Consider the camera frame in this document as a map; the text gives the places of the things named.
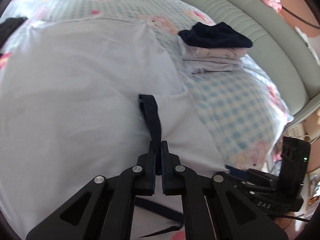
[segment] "folded navy garment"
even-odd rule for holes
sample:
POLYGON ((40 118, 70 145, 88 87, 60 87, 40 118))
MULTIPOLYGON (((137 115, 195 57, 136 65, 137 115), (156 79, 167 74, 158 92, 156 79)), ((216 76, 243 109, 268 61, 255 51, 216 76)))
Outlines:
POLYGON ((188 46, 200 48, 251 48, 252 41, 224 22, 215 26, 196 23, 191 30, 178 33, 188 46))

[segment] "blue and white gingham pattern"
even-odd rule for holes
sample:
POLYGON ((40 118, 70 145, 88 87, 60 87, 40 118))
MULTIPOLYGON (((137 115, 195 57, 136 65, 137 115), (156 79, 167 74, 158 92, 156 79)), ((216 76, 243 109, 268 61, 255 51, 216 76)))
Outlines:
MULTIPOLYGON (((21 16, 30 20, 10 37, 2 53, 14 52, 33 20, 56 22, 83 18, 95 10, 119 17, 165 16, 177 30, 183 30, 197 22, 184 12, 186 9, 198 11, 179 0, 14 0, 0 22, 21 16)), ((174 61, 189 89, 197 116, 212 134, 226 164, 242 169, 261 168, 266 153, 290 118, 270 78, 248 55, 242 58, 244 69, 207 72, 204 80, 188 76, 180 59, 177 36, 152 28, 174 61), (275 98, 270 97, 267 86, 273 87, 275 98)))

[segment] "folded pink garment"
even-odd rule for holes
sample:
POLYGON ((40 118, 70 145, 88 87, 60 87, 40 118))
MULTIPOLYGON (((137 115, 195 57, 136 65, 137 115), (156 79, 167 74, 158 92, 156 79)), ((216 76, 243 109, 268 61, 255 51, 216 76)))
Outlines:
POLYGON ((247 48, 206 49, 189 46, 194 57, 240 58, 247 54, 247 48))

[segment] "headboard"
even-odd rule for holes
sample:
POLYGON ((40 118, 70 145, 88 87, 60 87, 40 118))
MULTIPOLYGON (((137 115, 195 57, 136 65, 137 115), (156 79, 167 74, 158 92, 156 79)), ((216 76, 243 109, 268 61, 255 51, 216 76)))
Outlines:
POLYGON ((276 84, 295 120, 320 106, 320 67, 302 38, 260 0, 182 0, 253 41, 248 54, 276 84))

